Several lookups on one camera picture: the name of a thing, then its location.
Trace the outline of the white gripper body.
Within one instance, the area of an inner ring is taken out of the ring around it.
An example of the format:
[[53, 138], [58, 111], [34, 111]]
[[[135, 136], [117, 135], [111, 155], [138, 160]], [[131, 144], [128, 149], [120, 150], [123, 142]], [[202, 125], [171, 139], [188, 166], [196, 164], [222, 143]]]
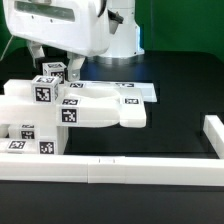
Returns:
[[105, 0], [3, 0], [3, 9], [14, 36], [84, 56], [110, 45]]

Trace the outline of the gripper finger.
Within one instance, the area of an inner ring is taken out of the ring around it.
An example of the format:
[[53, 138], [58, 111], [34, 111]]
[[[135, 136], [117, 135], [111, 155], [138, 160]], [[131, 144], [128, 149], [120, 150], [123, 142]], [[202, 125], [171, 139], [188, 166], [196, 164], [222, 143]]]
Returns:
[[80, 79], [80, 70], [85, 61], [85, 57], [83, 55], [68, 52], [67, 58], [69, 60], [68, 67], [67, 67], [68, 79], [69, 80], [79, 80]]
[[37, 66], [37, 61], [39, 59], [45, 57], [42, 44], [39, 43], [39, 42], [28, 40], [27, 41], [27, 47], [28, 47], [28, 50], [29, 50], [29, 52], [32, 56], [33, 66], [36, 67]]

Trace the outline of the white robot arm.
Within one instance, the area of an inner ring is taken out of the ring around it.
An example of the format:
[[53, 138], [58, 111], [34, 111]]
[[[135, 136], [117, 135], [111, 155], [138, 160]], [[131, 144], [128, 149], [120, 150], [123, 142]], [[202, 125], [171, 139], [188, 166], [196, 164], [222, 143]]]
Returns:
[[27, 41], [32, 58], [45, 45], [67, 52], [67, 79], [80, 78], [85, 59], [126, 64], [144, 54], [135, 0], [2, 0], [11, 35]]

